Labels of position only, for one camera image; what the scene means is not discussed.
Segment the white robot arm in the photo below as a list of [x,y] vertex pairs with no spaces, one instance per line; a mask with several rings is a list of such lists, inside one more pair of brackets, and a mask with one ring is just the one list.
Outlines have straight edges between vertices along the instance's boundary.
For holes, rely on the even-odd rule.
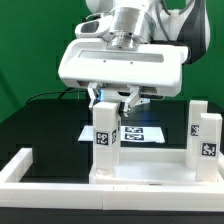
[[165,0],[85,0],[91,14],[75,28],[59,77],[88,90],[90,103],[115,101],[123,113],[179,94],[182,66],[210,43],[206,0],[169,9]]

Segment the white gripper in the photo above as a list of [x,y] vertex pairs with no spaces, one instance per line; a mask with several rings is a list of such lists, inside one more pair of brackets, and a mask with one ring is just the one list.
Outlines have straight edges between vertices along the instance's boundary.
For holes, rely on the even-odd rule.
[[99,96],[98,83],[105,89],[124,91],[122,113],[128,116],[147,95],[176,96],[182,86],[186,46],[140,44],[136,51],[110,50],[100,38],[72,41],[61,60],[59,77],[68,87],[86,88],[92,109]]

